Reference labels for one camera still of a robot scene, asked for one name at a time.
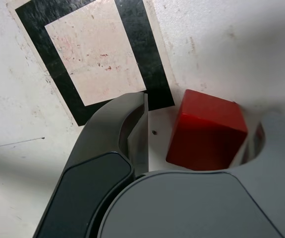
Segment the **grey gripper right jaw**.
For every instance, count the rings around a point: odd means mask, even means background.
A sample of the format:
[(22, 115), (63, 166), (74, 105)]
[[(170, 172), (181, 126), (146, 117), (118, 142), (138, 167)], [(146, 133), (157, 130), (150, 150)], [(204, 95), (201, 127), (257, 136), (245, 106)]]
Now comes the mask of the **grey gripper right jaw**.
[(100, 238), (285, 238), (285, 116), (265, 115), (265, 143), (216, 172), (155, 171), (107, 209)]

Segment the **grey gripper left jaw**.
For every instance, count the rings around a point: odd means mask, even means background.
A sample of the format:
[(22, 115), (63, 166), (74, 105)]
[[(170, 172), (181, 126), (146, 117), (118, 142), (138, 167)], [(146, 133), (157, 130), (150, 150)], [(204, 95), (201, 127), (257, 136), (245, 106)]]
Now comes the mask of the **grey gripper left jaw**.
[(148, 169), (148, 96), (124, 94), (83, 127), (34, 237), (95, 238), (114, 198)]

